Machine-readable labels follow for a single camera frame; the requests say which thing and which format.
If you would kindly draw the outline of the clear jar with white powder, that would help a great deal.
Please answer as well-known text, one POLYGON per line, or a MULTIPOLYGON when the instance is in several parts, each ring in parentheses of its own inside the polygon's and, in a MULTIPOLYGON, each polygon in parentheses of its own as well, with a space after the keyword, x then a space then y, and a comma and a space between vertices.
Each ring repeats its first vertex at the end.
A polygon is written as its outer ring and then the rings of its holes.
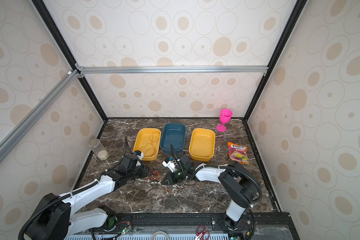
POLYGON ((101 143, 99 139, 91 139, 89 141, 89 148, 95 154, 95 156, 101 160, 105 161, 109 158, 109 153, 101 143))

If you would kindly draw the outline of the left yellow plastic bin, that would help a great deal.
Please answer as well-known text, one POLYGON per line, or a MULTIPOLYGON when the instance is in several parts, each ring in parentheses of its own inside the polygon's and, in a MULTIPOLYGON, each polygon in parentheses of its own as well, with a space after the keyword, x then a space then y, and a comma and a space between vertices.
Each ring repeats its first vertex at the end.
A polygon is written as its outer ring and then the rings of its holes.
POLYGON ((154 161, 159 152, 161 131, 155 128, 144 128, 138 132, 134 151, 144 153, 143 161, 154 161))

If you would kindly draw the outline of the teal plastic bin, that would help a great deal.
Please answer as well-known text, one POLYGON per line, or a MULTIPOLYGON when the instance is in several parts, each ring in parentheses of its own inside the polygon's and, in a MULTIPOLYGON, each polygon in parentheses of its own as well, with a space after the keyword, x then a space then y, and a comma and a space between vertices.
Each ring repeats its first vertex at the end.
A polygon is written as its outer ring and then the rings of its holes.
POLYGON ((175 153, 180 153, 184 149, 186 139, 186 126, 178 123, 168 123, 165 125, 160 141, 160 148, 164 153, 171 155, 171 144, 175 153))

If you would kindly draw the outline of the diagonal aluminium rail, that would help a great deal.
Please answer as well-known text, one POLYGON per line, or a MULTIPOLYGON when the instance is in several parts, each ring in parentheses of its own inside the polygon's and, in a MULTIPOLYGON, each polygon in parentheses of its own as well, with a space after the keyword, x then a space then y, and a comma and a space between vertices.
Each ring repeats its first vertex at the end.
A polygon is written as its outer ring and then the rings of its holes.
POLYGON ((0 163, 36 124, 68 85, 79 76, 78 70, 67 75, 29 112, 29 114, 0 142, 0 163))

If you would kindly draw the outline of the yellow plastic bin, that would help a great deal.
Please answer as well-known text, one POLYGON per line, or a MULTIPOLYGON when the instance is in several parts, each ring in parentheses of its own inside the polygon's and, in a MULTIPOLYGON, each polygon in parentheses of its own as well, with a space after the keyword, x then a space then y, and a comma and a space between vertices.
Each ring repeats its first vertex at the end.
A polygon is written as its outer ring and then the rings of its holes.
POLYGON ((159 152, 161 131, 155 128, 144 128, 138 132, 134 151, 144 153, 143 161, 154 161, 159 152))
POLYGON ((215 150, 216 134, 212 130, 196 128, 192 132, 189 153, 196 161, 208 162, 215 150))

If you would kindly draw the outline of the horizontal aluminium rail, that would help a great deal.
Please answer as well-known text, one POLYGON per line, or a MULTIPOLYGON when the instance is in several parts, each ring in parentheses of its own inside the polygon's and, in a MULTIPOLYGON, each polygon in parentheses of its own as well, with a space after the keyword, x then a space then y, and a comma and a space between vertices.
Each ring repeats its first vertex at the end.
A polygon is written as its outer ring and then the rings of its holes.
POLYGON ((82 67, 82 74, 266 73, 267 66, 82 67))

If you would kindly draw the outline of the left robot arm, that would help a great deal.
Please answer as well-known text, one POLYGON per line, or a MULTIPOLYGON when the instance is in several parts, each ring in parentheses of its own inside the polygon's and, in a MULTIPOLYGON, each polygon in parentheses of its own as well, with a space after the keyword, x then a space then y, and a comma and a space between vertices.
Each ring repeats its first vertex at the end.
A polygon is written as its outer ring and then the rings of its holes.
POLYGON ((102 172, 93 182, 74 191, 45 195, 32 216, 22 226, 18 238, 32 240, 63 240, 87 229, 102 227, 112 221, 115 214, 102 207, 80 213, 79 210, 92 201, 112 193, 128 181, 146 178, 149 170, 143 163, 144 153, 132 151, 128 143, 122 159, 109 170, 102 172))

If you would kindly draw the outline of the pink plastic goblet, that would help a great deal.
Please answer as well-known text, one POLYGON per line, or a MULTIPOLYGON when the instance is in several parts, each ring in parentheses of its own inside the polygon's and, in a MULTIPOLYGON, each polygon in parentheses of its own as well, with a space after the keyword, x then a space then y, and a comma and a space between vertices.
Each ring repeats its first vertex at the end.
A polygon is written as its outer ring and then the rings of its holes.
POLYGON ((231 120, 232 115, 233 115, 233 112, 231 110, 229 110, 229 109, 222 109, 221 110, 220 124, 217 125, 217 130, 219 132, 225 132, 226 131, 225 124, 227 124, 231 120))

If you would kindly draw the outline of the colourful snack bag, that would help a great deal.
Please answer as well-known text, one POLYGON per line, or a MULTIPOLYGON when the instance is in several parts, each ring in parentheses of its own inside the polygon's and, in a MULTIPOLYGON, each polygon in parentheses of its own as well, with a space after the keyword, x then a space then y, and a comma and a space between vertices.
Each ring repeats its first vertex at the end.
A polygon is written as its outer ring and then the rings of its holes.
POLYGON ((229 150, 229 159, 231 161, 236 161, 243 165, 249 164, 248 156, 247 156, 248 149, 246 146, 241 146, 228 142, 228 150, 229 150))

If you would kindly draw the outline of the right yellow plastic bin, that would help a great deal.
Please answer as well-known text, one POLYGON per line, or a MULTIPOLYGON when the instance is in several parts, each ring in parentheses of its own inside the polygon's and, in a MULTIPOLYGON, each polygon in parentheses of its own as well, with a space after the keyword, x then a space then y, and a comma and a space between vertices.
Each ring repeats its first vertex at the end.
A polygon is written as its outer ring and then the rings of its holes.
POLYGON ((196 128, 192 132, 189 153, 196 161, 208 162, 215 150, 216 134, 212 130, 196 128))

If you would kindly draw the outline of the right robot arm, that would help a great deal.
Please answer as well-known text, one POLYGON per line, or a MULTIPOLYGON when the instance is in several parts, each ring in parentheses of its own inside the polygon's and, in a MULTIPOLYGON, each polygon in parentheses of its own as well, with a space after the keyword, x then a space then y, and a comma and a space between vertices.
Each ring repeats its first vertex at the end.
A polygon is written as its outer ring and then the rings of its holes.
POLYGON ((258 180, 241 164, 232 162, 228 165, 194 164, 184 153, 166 158, 162 164, 169 169, 161 181, 162 185, 174 185, 183 180, 209 181, 220 183, 231 197, 226 210, 225 225, 234 230, 243 214, 250 211, 253 204, 263 198, 258 180))

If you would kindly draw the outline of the red handled scissors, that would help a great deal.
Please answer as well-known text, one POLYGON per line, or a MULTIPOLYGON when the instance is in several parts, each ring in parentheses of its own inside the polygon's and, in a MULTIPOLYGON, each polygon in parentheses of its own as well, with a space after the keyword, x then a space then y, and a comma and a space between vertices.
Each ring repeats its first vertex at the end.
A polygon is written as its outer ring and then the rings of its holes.
POLYGON ((210 238, 210 232, 204 225, 198 226, 196 230, 195 240, 208 240, 210 238))

